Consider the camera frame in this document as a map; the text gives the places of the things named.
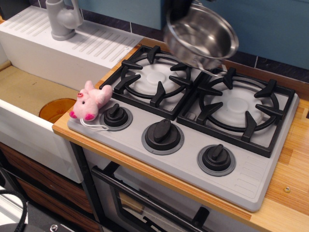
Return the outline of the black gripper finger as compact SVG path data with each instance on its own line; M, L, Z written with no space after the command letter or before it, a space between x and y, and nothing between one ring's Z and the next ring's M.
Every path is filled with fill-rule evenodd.
M178 1L177 0L167 0L167 9L174 10L178 8Z
M172 17L185 17L193 0L173 0L172 1Z

